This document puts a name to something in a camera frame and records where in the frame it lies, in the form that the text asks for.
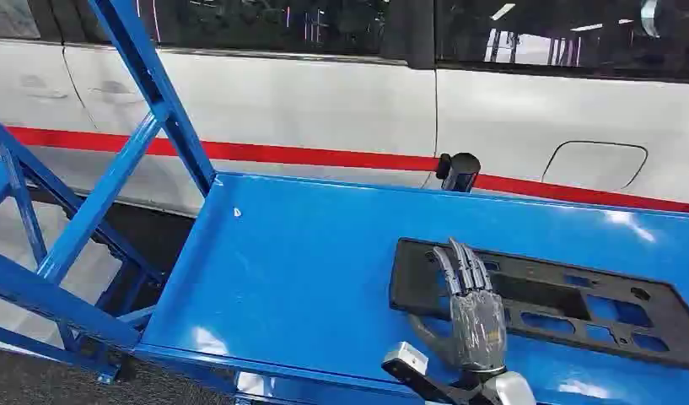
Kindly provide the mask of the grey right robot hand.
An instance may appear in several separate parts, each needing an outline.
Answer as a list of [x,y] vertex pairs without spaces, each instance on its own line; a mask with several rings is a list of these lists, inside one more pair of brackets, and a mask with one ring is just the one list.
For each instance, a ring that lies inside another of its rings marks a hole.
[[408,321],[417,337],[450,367],[473,373],[503,373],[507,348],[503,299],[494,291],[480,257],[452,237],[449,245],[453,259],[440,246],[433,248],[433,255],[449,293],[450,336],[436,334],[417,315],[408,315]]

